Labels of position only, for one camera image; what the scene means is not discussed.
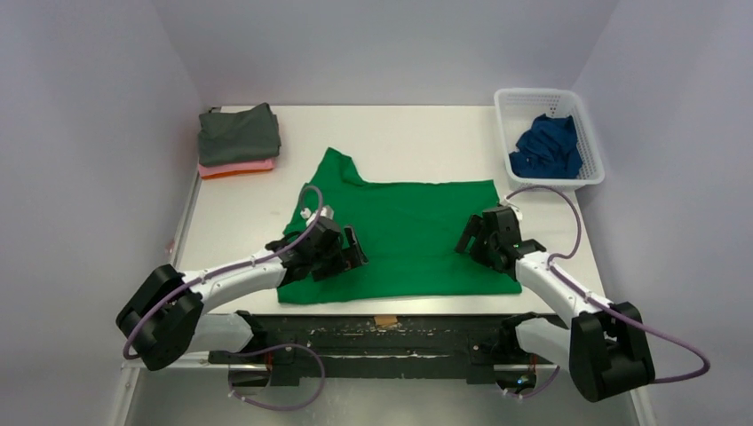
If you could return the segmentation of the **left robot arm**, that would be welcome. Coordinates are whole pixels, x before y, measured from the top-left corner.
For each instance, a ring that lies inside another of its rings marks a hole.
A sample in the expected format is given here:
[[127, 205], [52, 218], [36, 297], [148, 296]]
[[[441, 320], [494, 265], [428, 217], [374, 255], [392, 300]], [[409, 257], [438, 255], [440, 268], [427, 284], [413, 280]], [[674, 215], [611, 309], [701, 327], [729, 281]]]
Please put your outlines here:
[[368, 262], [352, 226], [320, 217], [304, 231], [270, 241], [235, 263], [188, 272], [161, 265], [115, 318], [126, 338], [124, 356], [140, 359], [150, 371], [201, 351], [225, 351], [241, 362], [255, 362], [264, 354], [265, 339], [250, 314], [216, 314], [216, 308], [307, 278], [325, 280]]

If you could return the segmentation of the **green t-shirt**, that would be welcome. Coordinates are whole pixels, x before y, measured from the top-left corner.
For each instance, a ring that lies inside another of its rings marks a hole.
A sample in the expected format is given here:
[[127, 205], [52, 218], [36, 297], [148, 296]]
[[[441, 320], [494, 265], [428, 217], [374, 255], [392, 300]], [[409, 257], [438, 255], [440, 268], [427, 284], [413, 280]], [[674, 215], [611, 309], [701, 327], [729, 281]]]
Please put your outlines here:
[[310, 182], [333, 208], [335, 221], [354, 228], [369, 262], [325, 280], [306, 277], [280, 287], [279, 303], [521, 292], [517, 281], [455, 251], [470, 216], [497, 204], [493, 181], [369, 182], [352, 157], [329, 148]]

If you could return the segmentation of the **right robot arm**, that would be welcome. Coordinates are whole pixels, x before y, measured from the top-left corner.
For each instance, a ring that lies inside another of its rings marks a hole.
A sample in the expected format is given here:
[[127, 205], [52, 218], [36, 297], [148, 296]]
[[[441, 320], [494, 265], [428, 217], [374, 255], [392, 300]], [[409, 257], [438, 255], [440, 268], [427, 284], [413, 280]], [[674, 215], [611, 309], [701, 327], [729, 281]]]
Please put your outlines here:
[[526, 312], [502, 322], [492, 353], [519, 361], [549, 360], [569, 373], [590, 402], [652, 383], [655, 368], [639, 310], [593, 295], [566, 272], [538, 241], [525, 240], [519, 215], [498, 205], [469, 217], [455, 251], [533, 291], [559, 318], [553, 323]]

